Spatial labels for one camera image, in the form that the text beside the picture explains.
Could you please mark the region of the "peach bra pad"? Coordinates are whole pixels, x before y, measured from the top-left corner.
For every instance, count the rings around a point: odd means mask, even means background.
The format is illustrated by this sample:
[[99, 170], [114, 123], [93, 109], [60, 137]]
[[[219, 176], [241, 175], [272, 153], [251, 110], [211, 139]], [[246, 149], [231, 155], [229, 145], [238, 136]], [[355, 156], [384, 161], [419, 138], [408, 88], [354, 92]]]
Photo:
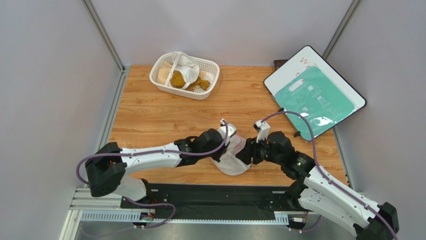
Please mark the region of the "peach bra pad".
[[168, 79], [168, 76], [170, 74], [170, 70], [172, 68], [172, 65], [165, 61], [160, 65], [160, 68], [158, 70], [157, 79], [156, 82], [161, 85], [166, 84], [166, 80]]

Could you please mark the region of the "white plastic basket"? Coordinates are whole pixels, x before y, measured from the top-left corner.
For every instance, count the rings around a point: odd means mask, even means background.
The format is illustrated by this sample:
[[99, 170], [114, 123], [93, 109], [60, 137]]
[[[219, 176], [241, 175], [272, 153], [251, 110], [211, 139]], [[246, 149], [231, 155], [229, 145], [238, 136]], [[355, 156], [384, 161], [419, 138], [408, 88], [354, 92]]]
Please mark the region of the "white plastic basket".
[[201, 86], [196, 86], [192, 90], [173, 87], [170, 78], [176, 68], [178, 57], [182, 52], [170, 52], [163, 54], [154, 64], [149, 74], [150, 81], [161, 91], [195, 100], [205, 100], [208, 98], [215, 87], [220, 68], [218, 64], [211, 60], [189, 56], [199, 67], [199, 75], [202, 80], [208, 81], [209, 86], [204, 90]]

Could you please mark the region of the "white board black frame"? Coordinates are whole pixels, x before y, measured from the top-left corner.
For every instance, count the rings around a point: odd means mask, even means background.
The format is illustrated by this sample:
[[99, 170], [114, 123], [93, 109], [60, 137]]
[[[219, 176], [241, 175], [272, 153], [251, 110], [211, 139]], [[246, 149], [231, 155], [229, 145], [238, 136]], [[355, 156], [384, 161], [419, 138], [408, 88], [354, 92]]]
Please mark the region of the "white board black frame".
[[[275, 93], [277, 93], [280, 89], [289, 84], [297, 75], [301, 74], [307, 68], [315, 66], [320, 68], [323, 73], [325, 73], [329, 77], [329, 79], [354, 102], [357, 107], [355, 112], [365, 107], [365, 105], [367, 104], [366, 99], [310, 45], [306, 45], [301, 48], [283, 66], [281, 66], [279, 69], [275, 70], [271, 75], [269, 75], [264, 80], [263, 84], [276, 102], [274, 98]], [[299, 133], [305, 141], [311, 141], [312, 138], [316, 138], [314, 137], [313, 130], [309, 125], [309, 122], [303, 116], [293, 111], [285, 112], [286, 116], [288, 117], [292, 125], [295, 127], [296, 132]]]

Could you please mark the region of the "white mesh laundry bag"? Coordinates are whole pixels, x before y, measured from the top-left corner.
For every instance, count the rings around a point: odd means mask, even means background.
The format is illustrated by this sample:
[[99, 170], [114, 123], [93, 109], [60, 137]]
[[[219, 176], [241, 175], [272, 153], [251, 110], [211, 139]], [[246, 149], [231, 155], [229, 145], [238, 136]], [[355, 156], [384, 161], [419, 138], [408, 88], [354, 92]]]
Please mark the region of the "white mesh laundry bag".
[[244, 148], [246, 139], [237, 133], [235, 135], [237, 135], [237, 142], [235, 143], [234, 148], [226, 154], [223, 161], [213, 162], [213, 159], [211, 158], [213, 164], [220, 171], [229, 176], [241, 175], [251, 167], [251, 164], [246, 165], [241, 160], [237, 159], [236, 154]]

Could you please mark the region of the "white bra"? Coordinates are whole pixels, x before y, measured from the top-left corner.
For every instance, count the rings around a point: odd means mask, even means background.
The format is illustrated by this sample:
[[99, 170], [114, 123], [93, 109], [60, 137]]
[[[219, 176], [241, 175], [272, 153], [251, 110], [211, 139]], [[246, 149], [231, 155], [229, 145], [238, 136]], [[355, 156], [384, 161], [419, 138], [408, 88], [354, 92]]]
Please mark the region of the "white bra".
[[171, 79], [175, 71], [179, 72], [183, 78], [183, 86], [178, 89], [186, 90], [189, 85], [196, 82], [200, 74], [200, 67], [195, 60], [181, 51], [174, 51], [171, 53], [173, 57], [172, 67], [166, 78], [165, 85], [172, 86]]

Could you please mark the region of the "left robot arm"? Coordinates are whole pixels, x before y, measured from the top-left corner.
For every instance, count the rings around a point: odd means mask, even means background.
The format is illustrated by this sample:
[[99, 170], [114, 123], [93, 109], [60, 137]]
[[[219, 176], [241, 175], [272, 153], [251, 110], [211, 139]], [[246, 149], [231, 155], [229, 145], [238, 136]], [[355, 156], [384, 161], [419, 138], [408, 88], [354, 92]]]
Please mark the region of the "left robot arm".
[[230, 139], [237, 132], [231, 125], [209, 129], [200, 136], [178, 139], [172, 143], [149, 148], [120, 148], [109, 142], [97, 153], [82, 160], [90, 194], [94, 198], [117, 194], [139, 201], [149, 195], [147, 183], [130, 174], [156, 168], [191, 166], [204, 158], [220, 161]]

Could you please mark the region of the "mustard brown cloth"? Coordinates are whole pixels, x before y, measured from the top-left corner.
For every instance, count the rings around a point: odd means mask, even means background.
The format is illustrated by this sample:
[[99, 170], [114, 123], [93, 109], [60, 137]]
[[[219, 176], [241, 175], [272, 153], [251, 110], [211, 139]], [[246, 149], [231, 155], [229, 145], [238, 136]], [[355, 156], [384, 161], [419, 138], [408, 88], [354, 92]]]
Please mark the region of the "mustard brown cloth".
[[[184, 77], [177, 70], [175, 70], [173, 72], [173, 75], [170, 79], [170, 83], [174, 88], [177, 88], [177, 89], [183, 89], [183, 87], [186, 84], [186, 82], [184, 81]], [[209, 89], [210, 85], [211, 85], [211, 83], [208, 80], [204, 80], [202, 78], [202, 75], [199, 74], [196, 81], [189, 84], [185, 90], [190, 91], [190, 92], [194, 92], [195, 90], [206, 91], [206, 90]]]

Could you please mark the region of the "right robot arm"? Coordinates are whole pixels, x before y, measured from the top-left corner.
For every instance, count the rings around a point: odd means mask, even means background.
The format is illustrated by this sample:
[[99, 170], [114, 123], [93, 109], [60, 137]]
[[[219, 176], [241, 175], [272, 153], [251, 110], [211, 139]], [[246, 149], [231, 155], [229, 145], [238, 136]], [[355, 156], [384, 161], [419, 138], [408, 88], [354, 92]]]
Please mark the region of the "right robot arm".
[[284, 204], [291, 210], [315, 212], [350, 232], [357, 240], [394, 240], [399, 231], [396, 208], [379, 204], [338, 181], [307, 154], [297, 151], [281, 131], [266, 139], [249, 138], [236, 154], [243, 163], [267, 161], [280, 166], [294, 180], [284, 192]]

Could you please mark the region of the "dark brown object behind board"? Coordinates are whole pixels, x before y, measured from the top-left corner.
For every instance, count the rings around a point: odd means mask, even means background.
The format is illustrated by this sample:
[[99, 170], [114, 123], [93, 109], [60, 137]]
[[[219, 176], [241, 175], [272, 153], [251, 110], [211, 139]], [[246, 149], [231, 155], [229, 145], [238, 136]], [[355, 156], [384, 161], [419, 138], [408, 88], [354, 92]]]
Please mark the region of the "dark brown object behind board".
[[273, 66], [275, 70], [278, 70], [281, 66], [283, 66], [288, 60], [287, 59], [278, 59], [273, 61]]

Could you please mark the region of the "teal instruction sheet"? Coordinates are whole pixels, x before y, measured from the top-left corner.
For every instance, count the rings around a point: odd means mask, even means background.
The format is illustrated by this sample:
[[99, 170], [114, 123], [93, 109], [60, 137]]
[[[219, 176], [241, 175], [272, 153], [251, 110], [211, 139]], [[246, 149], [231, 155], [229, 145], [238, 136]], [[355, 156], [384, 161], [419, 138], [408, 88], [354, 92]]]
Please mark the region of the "teal instruction sheet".
[[357, 109], [355, 103], [317, 66], [297, 75], [274, 94], [274, 99], [284, 111], [303, 116], [315, 138]]

